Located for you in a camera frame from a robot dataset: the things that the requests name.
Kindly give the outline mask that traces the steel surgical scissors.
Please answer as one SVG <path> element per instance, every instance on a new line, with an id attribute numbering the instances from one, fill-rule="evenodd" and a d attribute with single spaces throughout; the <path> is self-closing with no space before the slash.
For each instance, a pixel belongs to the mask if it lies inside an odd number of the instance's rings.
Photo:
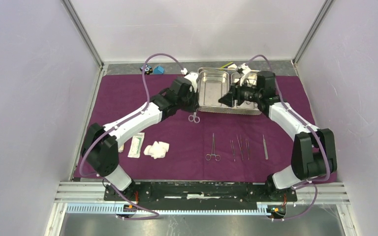
<path id="1" fill-rule="evenodd" d="M 193 123 L 199 123 L 200 117 L 197 115 L 197 112 L 194 112 L 193 114 L 188 116 L 188 121 Z"/>

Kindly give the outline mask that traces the metal mesh instrument tray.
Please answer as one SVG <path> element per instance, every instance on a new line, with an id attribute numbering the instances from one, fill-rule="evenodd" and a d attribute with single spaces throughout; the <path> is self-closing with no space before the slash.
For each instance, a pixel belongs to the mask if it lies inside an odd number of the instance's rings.
<path id="1" fill-rule="evenodd" d="M 221 68 L 201 67 L 198 70 L 198 74 L 201 71 L 204 71 L 204 70 L 227 72 L 229 74 L 229 88 L 228 88 L 228 92 L 229 92 L 229 89 L 230 89 L 230 86 L 231 86 L 231 83 L 230 83 L 230 76 L 231 76 L 231 74 L 232 73 L 238 73 L 236 71 L 236 69 L 221 69 Z M 251 115 L 251 116 L 255 116 L 255 115 L 260 115 L 261 114 L 260 110 L 239 109 L 239 108 L 228 107 L 228 106 L 225 106 L 224 108 L 207 108 L 205 110 L 203 110 L 202 108 L 198 108 L 198 110 L 201 111 L 201 112 L 222 113 L 222 114 L 236 114 L 236 115 Z"/>

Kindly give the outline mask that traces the purple cloth wrap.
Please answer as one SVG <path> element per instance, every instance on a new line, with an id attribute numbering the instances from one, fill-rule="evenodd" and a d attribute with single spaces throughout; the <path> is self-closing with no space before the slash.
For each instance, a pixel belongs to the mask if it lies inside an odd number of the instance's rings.
<path id="1" fill-rule="evenodd" d="M 155 95 L 169 87 L 175 75 L 149 75 L 146 83 L 140 75 L 107 75 L 100 82 L 91 123 L 104 125 L 116 121 L 140 108 L 146 94 Z M 170 144 L 164 158 L 141 155 L 128 158 L 130 142 L 119 154 L 120 166 L 132 179 L 219 180 L 264 182 L 268 175 L 281 171 L 291 163 L 292 139 L 265 116 L 245 116 L 198 112 L 199 123 L 188 121 L 189 114 L 178 111 L 156 125 L 144 130 L 143 146 L 154 141 Z M 220 161 L 207 161 L 215 134 L 216 153 Z M 263 150 L 264 134 L 269 160 Z M 236 135 L 242 138 L 244 160 L 241 160 Z M 250 160 L 247 159 L 245 139 L 249 139 Z M 230 147 L 235 145 L 236 162 Z"/>

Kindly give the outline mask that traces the thin curved steel tweezers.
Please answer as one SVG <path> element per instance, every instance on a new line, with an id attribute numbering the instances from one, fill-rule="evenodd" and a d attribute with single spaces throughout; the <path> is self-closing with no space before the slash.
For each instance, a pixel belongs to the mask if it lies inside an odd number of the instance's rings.
<path id="1" fill-rule="evenodd" d="M 245 143 L 246 143 L 247 159 L 250 160 L 250 144 L 249 144 L 248 138 L 245 139 Z"/>

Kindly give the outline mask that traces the steel needle holder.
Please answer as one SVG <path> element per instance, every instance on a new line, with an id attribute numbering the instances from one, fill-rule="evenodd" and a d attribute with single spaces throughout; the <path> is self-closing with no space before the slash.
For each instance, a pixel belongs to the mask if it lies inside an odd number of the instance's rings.
<path id="1" fill-rule="evenodd" d="M 242 138 L 241 138 L 240 135 L 236 135 L 236 138 L 237 138 L 238 146 L 239 146 L 239 149 L 240 149 L 241 160 L 243 161 L 244 160 L 244 155 L 243 155 Z"/>

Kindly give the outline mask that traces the steel hemostat clamp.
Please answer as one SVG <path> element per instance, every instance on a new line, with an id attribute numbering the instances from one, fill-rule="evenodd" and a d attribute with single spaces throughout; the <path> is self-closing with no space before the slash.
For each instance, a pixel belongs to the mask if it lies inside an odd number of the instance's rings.
<path id="1" fill-rule="evenodd" d="M 210 161 L 212 159 L 215 159 L 216 161 L 221 160 L 221 156 L 216 153 L 216 139 L 215 134 L 212 134 L 212 146 L 211 146 L 211 152 L 205 155 L 205 159 L 207 161 Z"/>

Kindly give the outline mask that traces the white gauze wad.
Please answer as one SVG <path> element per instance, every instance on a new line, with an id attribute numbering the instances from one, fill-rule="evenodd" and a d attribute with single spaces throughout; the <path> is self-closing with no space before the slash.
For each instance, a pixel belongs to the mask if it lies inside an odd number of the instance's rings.
<path id="1" fill-rule="evenodd" d="M 164 158 L 169 151 L 170 144 L 165 142 L 154 141 L 152 145 L 146 146 L 143 154 L 153 159 Z"/>

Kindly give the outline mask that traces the steel forceps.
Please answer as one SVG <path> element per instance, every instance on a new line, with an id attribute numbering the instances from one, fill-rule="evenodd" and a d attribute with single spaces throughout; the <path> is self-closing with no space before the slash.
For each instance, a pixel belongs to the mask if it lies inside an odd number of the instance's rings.
<path id="1" fill-rule="evenodd" d="M 263 150 L 264 150 L 265 160 L 269 160 L 267 144 L 266 144 L 266 139 L 265 139 L 264 134 L 262 135 L 262 138 L 263 138 Z"/>

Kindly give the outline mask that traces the suture packet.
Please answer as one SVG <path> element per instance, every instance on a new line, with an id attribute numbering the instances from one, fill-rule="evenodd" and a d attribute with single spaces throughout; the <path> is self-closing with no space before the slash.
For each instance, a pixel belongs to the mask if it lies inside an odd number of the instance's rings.
<path id="1" fill-rule="evenodd" d="M 128 158 L 139 158 L 141 154 L 141 147 L 143 145 L 145 133 L 140 132 L 133 135 L 131 145 L 128 152 Z"/>

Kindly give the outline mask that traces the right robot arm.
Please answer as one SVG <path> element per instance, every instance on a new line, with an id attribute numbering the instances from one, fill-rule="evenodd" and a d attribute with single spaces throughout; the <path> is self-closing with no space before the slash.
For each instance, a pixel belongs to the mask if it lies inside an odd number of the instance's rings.
<path id="1" fill-rule="evenodd" d="M 249 81 L 247 69 L 238 69 L 240 77 L 231 83 L 228 92 L 218 102 L 229 107 L 244 102 L 256 103 L 258 109 L 275 122 L 292 139 L 291 163 L 283 170 L 269 175 L 265 196 L 276 201 L 288 188 L 329 180 L 337 170 L 334 133 L 321 129 L 299 115 L 286 102 L 272 71 L 258 71 L 255 82 Z"/>

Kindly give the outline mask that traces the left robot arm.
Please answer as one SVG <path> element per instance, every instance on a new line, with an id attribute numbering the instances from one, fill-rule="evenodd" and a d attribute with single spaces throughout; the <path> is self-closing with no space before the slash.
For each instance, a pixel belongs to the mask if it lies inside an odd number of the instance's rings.
<path id="1" fill-rule="evenodd" d="M 119 147 L 137 133 L 175 115 L 178 110 L 195 112 L 199 106 L 198 76 L 196 72 L 179 76 L 170 87 L 152 96 L 134 112 L 112 123 L 89 126 L 81 148 L 82 161 L 113 184 L 122 200 L 130 200 L 135 187 L 131 184 L 132 178 L 119 164 Z"/>

